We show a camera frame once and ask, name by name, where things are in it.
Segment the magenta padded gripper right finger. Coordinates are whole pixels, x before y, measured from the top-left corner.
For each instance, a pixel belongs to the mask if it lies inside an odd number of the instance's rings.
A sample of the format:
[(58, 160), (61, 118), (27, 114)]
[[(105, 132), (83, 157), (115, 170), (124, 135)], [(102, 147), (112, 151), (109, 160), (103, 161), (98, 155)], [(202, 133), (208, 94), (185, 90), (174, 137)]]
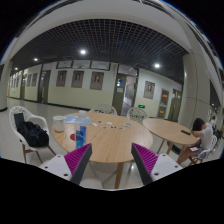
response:
[(136, 143), (132, 144), (131, 153), (144, 185), (148, 185), (182, 169), (169, 155), (165, 153), (156, 154)]

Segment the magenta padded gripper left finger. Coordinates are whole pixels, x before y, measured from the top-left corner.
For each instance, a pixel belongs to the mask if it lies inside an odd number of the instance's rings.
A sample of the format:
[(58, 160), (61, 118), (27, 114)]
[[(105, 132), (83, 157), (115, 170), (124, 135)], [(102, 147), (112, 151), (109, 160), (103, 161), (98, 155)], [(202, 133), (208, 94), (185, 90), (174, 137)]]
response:
[(91, 154), (92, 145), (86, 144), (65, 156), (57, 154), (40, 168), (79, 185)]

